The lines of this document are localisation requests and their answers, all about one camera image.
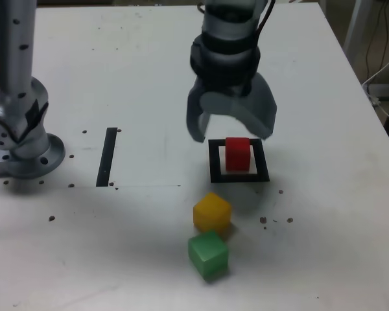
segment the red cube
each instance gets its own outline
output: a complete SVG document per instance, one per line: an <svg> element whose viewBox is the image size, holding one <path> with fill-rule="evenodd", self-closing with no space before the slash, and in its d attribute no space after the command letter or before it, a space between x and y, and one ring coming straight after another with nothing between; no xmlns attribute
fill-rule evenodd
<svg viewBox="0 0 389 311"><path fill-rule="evenodd" d="M251 162L249 138L228 137L225 142L227 172L248 172Z"/></svg>

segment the yellow cube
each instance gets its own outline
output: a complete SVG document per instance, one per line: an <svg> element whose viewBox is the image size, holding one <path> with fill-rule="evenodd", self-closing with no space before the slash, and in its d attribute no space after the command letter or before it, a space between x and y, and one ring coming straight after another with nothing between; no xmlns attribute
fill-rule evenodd
<svg viewBox="0 0 389 311"><path fill-rule="evenodd" d="M231 223L231 205L210 192L193 207L193 223L201 232L215 230L222 235Z"/></svg>

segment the table surface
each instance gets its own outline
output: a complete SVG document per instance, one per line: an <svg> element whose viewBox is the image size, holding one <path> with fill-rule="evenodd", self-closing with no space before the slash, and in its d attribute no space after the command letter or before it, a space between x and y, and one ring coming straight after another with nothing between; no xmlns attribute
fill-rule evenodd
<svg viewBox="0 0 389 311"><path fill-rule="evenodd" d="M389 139L318 5L277 5L261 34L278 112L271 182L254 185L211 185L207 143L186 130L195 7L36 19L45 127L67 157L40 179L0 179L0 311L389 310ZM122 129L115 186L96 188L107 127ZM211 118L208 139L236 136L250 134ZM233 227L230 272L206 283L187 240L209 191L232 204Z"/></svg>

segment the cube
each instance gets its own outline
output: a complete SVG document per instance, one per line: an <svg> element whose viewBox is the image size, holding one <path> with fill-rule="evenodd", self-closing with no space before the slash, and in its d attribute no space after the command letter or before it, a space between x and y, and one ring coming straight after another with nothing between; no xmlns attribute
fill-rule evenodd
<svg viewBox="0 0 389 311"><path fill-rule="evenodd" d="M227 172L248 172L251 163L251 148L249 138L226 138L225 160Z"/></svg>
<svg viewBox="0 0 389 311"><path fill-rule="evenodd" d="M231 223L231 205L210 192L193 207L193 223L201 232L215 230L223 235Z"/></svg>
<svg viewBox="0 0 389 311"><path fill-rule="evenodd" d="M189 239L189 258L208 280L228 269L229 249L214 230Z"/></svg>

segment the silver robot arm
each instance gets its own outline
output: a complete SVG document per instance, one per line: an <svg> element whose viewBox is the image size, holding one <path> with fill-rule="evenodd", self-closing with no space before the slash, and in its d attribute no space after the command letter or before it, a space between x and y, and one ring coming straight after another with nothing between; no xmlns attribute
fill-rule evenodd
<svg viewBox="0 0 389 311"><path fill-rule="evenodd" d="M36 0L0 0L0 177L37 178L64 159L43 127L48 94L32 77Z"/></svg>

